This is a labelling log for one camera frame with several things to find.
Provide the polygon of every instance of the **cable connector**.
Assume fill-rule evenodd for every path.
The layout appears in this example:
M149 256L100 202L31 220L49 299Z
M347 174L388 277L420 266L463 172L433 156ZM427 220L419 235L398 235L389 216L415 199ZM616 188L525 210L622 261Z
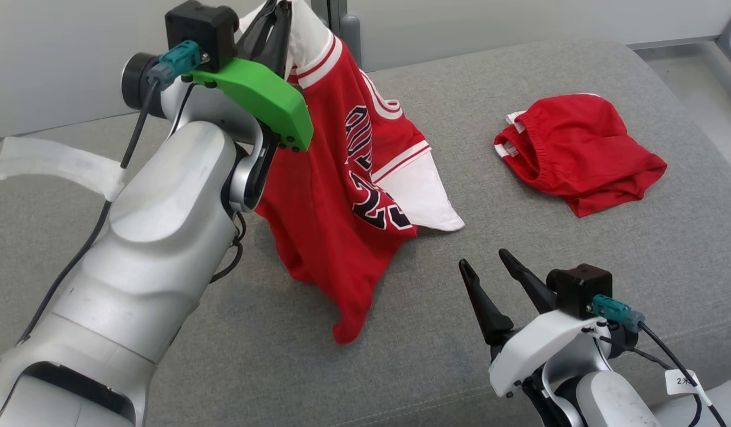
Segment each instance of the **cable connector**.
M196 42L185 40L159 57L159 64L146 72L146 80L149 84L152 84L154 79L159 80L159 89L165 90L179 75L190 73L206 62L202 56Z
M634 333L639 333L639 322L644 322L644 314L631 310L631 307L623 302L605 295L595 295L591 305L587 305L587 311L609 321L618 322Z

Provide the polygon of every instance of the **white wall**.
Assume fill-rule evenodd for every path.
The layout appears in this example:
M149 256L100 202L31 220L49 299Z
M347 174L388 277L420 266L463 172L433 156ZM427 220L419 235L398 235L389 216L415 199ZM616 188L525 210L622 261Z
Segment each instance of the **white wall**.
M649 43L721 33L731 0L349 0L367 71L553 37Z
M122 68L167 51L164 14L182 2L0 0L0 138L128 113ZM203 3L242 16L262 0Z

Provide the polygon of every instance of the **green plastic bracket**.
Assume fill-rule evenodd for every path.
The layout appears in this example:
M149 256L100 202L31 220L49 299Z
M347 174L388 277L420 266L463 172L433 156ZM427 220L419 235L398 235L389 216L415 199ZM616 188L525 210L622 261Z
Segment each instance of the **green plastic bracket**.
M197 70L187 76L197 84L216 84L227 97L278 133L281 144L308 150L313 122L305 98L270 68L235 58L217 73Z

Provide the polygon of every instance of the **cable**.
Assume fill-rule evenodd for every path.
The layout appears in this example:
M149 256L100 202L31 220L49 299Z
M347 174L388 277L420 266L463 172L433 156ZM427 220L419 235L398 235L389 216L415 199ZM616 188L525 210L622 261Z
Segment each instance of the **cable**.
M247 234L247 222L244 221L244 216L241 215L240 211L236 211L236 216L238 216L238 222L241 222L241 230L236 227L236 237L233 240L233 243L231 246L236 247L236 255L234 255L233 259L231 260L231 264L228 265L228 267L222 269L221 271L215 273L215 275L210 279L210 283L219 281L220 279L224 278L228 275L228 273L231 272L236 266L238 265L238 262L241 260L241 255L244 253L244 248L241 246L241 240L244 238L244 235Z
M195 84L189 84L189 87L186 88L186 94L183 95L183 100L181 100L181 106L178 108L178 114L175 115L175 120L173 120L173 128L170 129L170 135L168 135L168 138L172 137L175 131L178 129L178 122L181 121L181 116L183 115L183 110L186 108L186 101L189 100L189 95L191 95L191 91L194 89Z
M146 98L143 100L140 113L138 113L136 126L130 136L129 146L127 146L126 153L123 154L123 158L120 160L120 168L127 168L127 165L130 163L130 158L133 157L133 152L136 149L138 138L141 137L143 123L146 121L146 116L149 114L149 109L152 106L152 99L154 99L154 94L157 92L157 88L159 88L159 80L155 79L151 86L149 86L149 91L146 92Z
M687 381L689 381L691 386L695 387L695 391L697 392L697 394L700 395L700 398L704 401L705 406L707 406L710 413L713 414L713 417L718 422L718 425L720 425L721 427L726 427L726 423L723 422L723 418L721 418L721 415L718 414L718 410L715 408L715 406L713 406L713 402L711 402L710 399L708 399L702 386L700 386L699 383L695 381L695 378L693 378L689 374L689 372L684 367L684 365L682 365L682 362L679 362L679 359L676 358L676 355L673 354L671 349L669 349L668 346L666 346L666 344L663 343L663 341L661 341L660 338L658 338L658 335L655 335L655 332L652 332L652 329L650 329L650 327L648 327L647 324L645 324L645 322L642 322L642 321L639 322L639 328L644 330L644 332L647 333L648 337L650 337L652 339L652 341L655 341L655 344L657 344L658 347L660 347L660 349L668 355L669 359L671 359L673 364L676 365L676 367L679 368L680 371L682 371L684 378L686 378Z
M127 168L127 165L129 165L130 163L130 158L133 157L133 152L136 149L138 139L141 137L143 124L146 121L146 116L149 114L149 108L151 108L152 99L154 98L154 94L157 91L158 87L159 80L155 79L152 85L149 87L149 91L146 93L146 98L145 101L143 101L143 106L141 106L141 112L138 115L136 126L134 127L133 133L130 136L130 141L129 145L126 148L126 153L123 154L123 158L120 162L120 168ZM34 317L28 323L28 326L25 328L25 331L20 336L20 339L15 345L18 345L19 343L31 337L31 332L33 332L34 328L38 324L39 319L41 319L41 314L43 314L43 311L46 310L46 306L49 305L49 302L54 296L54 292L56 292L57 288L59 288L59 284L64 281L68 273L70 273L73 267L78 264L79 260L81 260L83 256L86 255L86 252L88 252L91 246L94 245L94 242L97 240L99 233L102 231L102 227L104 227L105 221L107 221L107 214L110 213L110 207L112 205L112 202L110 202L109 200L105 200L104 205L102 205L102 211L99 213L99 219L97 219L97 223L96 225L94 225L94 229L91 230L91 234L88 236L83 246L81 246L81 249L78 250L78 253L75 254L75 257L70 259L70 262L65 265L65 268L62 269L62 271L59 273L59 276L54 279L54 282L50 286L49 290L46 291L46 295L43 297L43 300L36 309Z
M645 359L649 360L650 362L657 363L658 365L660 365L663 369L665 369L667 371L670 371L673 369L671 367L671 365L669 365L668 363L663 362L663 360L658 359L657 357L653 356L652 354L643 352L641 349L623 346L619 343L615 343L613 340L611 340L608 337L600 337L600 341L609 343L611 346L618 346L621 349L623 349L623 351L634 352L637 355L642 356ZM702 415L702 400L700 400L700 397L696 394L693 394L693 397L695 397L695 405L696 405L695 416L691 420L689 427L695 427L697 425L697 423L700 421L700 416Z

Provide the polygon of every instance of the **floor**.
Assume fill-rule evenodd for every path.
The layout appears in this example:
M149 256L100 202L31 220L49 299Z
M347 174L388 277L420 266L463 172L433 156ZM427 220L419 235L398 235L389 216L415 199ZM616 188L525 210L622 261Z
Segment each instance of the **floor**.
M636 52L731 164L731 63L715 42Z

